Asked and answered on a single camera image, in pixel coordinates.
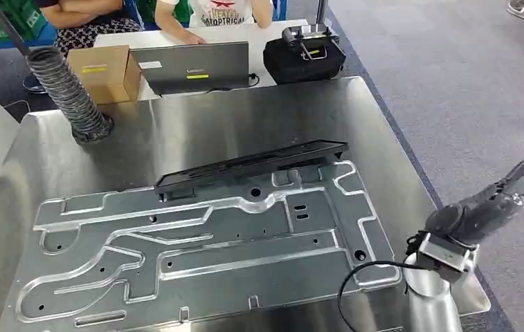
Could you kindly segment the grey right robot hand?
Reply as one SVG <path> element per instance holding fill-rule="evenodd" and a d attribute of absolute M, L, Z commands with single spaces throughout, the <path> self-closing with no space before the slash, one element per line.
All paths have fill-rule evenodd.
<path fill-rule="evenodd" d="M 474 246 L 508 223 L 523 206 L 524 159 L 479 193 L 434 211 L 424 230 Z"/>

